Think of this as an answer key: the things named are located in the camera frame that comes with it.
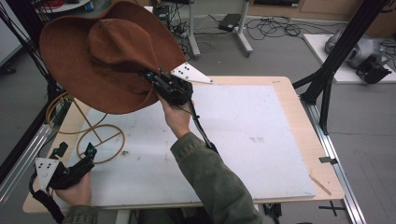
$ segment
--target floor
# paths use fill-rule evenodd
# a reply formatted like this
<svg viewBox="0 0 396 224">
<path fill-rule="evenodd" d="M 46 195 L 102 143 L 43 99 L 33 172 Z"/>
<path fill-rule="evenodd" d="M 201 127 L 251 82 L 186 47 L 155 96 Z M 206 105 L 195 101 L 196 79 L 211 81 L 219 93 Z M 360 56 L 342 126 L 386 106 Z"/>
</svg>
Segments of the floor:
<svg viewBox="0 0 396 224">
<path fill-rule="evenodd" d="M 220 7 L 196 3 L 195 14 L 238 12 L 239 3 L 230 2 L 226 4 L 226 1 L 218 0 L 212 3 Z M 222 18 L 221 15 L 215 17 L 218 20 Z M 211 18 L 199 16 L 195 27 L 203 23 L 203 28 L 216 26 L 208 20 Z M 335 32 L 337 28 L 326 29 Z M 218 30 L 210 28 L 205 32 Z M 260 36 L 257 30 L 252 33 L 255 37 Z M 197 35 L 202 56 L 190 63 L 209 76 L 282 76 L 291 82 L 312 74 L 320 67 L 306 43 L 297 37 L 266 37 L 264 40 L 246 37 L 254 49 L 248 58 L 233 34 Z M 11 61 L 17 73 L 0 72 L 0 162 L 4 161 L 46 102 L 46 83 L 29 56 L 21 51 Z M 303 93 L 305 89 L 306 86 L 296 91 Z M 395 100 L 394 84 L 332 86 L 328 130 L 366 223 L 396 223 Z M 32 172 L 33 169 L 26 172 L 7 203 L 0 207 L 1 223 L 54 223 L 48 214 L 30 215 L 21 210 Z M 342 202 L 333 203 L 343 207 Z M 330 206 L 330 202 L 283 203 L 280 223 L 350 223 L 345 211 L 337 210 L 335 216 L 332 210 L 319 209 L 319 206 Z M 114 223 L 116 215 L 115 211 L 101 211 L 100 223 Z M 267 218 L 266 223 L 273 222 Z"/>
</svg>

